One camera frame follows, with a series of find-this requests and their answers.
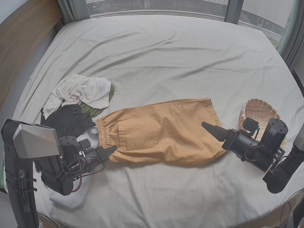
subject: back pocket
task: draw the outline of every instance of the back pocket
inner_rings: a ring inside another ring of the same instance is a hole
[[[118,122],[118,135],[121,151],[153,148],[158,141],[156,122],[150,117]]]

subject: curtain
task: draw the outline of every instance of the curtain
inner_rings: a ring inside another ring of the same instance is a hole
[[[85,0],[57,0],[63,14],[63,24],[89,19],[90,14]]]
[[[304,0],[294,0],[292,7],[283,31],[282,41],[277,46],[278,52],[291,71],[298,66],[298,63],[302,62],[303,64]]]

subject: orange-brown pants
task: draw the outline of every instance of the orange-brown pants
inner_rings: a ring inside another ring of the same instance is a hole
[[[202,126],[222,126],[209,98],[121,109],[97,119],[99,145],[116,145],[113,162],[203,165],[225,150]]]

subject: bed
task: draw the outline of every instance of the bed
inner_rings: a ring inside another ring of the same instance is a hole
[[[65,25],[31,75],[13,118],[40,123],[40,109],[73,73],[105,77],[115,110],[209,97],[224,128],[238,129],[250,98],[270,103],[286,122],[286,152],[304,122],[304,99],[283,59],[258,30],[183,16],[138,15]],[[236,227],[268,214],[304,188],[304,166],[271,194],[263,172],[227,152],[204,166],[106,164],[93,175],[84,206],[49,201],[36,175],[39,212],[66,227]]]

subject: bed sheet wrinkle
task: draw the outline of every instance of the bed sheet wrinkle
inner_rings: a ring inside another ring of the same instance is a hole
[[[162,15],[106,17],[65,25],[33,72],[14,118],[35,122],[59,81],[82,72],[87,77],[104,77],[115,86],[102,116],[122,108],[209,97],[222,126],[237,129],[245,101],[260,98],[286,122],[287,152],[304,122],[301,92],[262,32]],[[229,152],[204,168],[107,163],[105,171],[92,177],[81,210],[64,210],[50,203],[40,177],[35,183],[36,205],[43,214],[76,228],[122,224],[228,228],[283,204],[304,187],[303,170],[303,174],[295,173],[283,192],[273,195],[267,191],[263,173]]]

